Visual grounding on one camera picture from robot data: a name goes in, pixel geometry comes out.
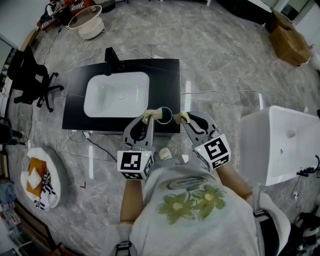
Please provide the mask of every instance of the folded towel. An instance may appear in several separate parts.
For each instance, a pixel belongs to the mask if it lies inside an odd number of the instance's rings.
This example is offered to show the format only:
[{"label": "folded towel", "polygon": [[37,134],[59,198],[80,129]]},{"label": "folded towel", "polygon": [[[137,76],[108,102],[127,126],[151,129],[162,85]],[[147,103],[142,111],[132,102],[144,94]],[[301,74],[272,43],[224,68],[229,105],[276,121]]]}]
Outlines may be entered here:
[{"label": "folded towel", "polygon": [[34,200],[35,207],[39,211],[47,210],[50,206],[56,201],[57,195],[51,186],[50,182],[50,173],[47,172],[43,176],[42,181],[42,192],[40,200]]}]

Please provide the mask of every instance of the strap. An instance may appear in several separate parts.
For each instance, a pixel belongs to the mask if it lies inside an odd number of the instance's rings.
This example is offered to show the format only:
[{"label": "strap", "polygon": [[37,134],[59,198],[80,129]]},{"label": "strap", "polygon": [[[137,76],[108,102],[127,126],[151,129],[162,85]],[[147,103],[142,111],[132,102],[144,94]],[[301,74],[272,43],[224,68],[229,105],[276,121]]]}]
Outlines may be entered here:
[{"label": "strap", "polygon": [[258,188],[254,188],[252,191],[252,208],[259,256],[277,256],[279,234],[270,214],[260,208],[260,189]]},{"label": "strap", "polygon": [[123,241],[116,245],[115,256],[131,256],[130,254],[130,241]]}]

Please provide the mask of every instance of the drain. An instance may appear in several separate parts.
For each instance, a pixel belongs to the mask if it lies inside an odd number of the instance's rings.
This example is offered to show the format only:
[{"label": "drain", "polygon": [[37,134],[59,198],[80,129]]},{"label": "drain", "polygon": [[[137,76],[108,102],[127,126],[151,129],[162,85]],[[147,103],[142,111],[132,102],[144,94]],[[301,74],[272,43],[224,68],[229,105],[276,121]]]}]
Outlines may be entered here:
[{"label": "drain", "polygon": [[118,93],[118,99],[123,100],[126,97],[126,95],[127,94],[125,92]]}]

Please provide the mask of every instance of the wall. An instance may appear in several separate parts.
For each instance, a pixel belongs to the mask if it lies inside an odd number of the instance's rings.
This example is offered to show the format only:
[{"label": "wall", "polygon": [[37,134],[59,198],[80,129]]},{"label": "wall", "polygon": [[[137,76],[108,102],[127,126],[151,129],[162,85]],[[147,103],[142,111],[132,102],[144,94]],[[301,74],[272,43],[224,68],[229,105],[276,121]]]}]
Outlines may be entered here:
[{"label": "wall", "polygon": [[12,47],[0,39],[0,69],[4,66]]},{"label": "wall", "polygon": [[45,12],[49,0],[0,0],[0,34],[4,41],[20,48]]},{"label": "wall", "polygon": [[320,53],[320,7],[310,0],[293,21],[309,45],[315,44],[315,50]]},{"label": "wall", "polygon": [[261,1],[264,2],[265,4],[267,4],[270,7],[274,7],[278,0],[261,0]]},{"label": "wall", "polygon": [[307,2],[308,0],[289,0],[288,5],[300,12]]}]

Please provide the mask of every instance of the office chair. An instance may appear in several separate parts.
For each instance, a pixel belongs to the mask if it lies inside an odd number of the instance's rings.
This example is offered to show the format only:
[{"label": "office chair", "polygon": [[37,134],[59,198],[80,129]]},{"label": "office chair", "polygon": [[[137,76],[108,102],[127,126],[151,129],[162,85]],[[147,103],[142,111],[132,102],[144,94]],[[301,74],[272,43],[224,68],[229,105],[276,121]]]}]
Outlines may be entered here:
[{"label": "office chair", "polygon": [[24,142],[20,142],[23,134],[19,131],[13,130],[11,122],[6,117],[0,117],[0,144],[1,145],[24,145]]},{"label": "office chair", "polygon": [[[23,91],[22,96],[14,98],[14,103],[31,105],[33,101],[39,99],[36,106],[41,108],[41,102],[44,98],[49,112],[54,110],[49,107],[48,92],[57,88],[62,91],[64,87],[61,85],[49,87],[53,76],[57,77],[58,73],[55,72],[49,77],[47,68],[37,64],[30,46],[26,47],[24,51],[16,51],[7,74],[12,80],[12,88]],[[42,77],[41,82],[36,79],[36,75]]]}]

